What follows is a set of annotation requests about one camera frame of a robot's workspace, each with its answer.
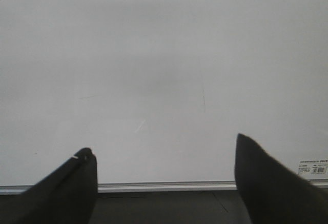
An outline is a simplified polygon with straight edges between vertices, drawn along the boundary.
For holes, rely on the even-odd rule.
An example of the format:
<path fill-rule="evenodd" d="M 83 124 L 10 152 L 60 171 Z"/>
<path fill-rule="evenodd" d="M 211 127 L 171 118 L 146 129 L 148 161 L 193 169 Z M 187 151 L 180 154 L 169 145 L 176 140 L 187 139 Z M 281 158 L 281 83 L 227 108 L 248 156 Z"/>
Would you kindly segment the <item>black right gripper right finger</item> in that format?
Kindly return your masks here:
<path fill-rule="evenodd" d="M 236 187 L 252 223 L 327 223 L 327 192 L 244 134 L 236 139 Z"/>

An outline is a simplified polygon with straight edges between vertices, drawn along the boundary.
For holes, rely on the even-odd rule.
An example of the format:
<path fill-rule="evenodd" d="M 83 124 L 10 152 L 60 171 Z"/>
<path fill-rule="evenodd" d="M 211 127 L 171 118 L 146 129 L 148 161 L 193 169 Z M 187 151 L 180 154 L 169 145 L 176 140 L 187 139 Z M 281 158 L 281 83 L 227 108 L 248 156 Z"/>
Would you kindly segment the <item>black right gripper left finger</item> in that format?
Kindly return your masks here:
<path fill-rule="evenodd" d="M 89 223 L 98 194 L 97 160 L 82 148 L 43 180 L 1 204 L 1 223 Z"/>

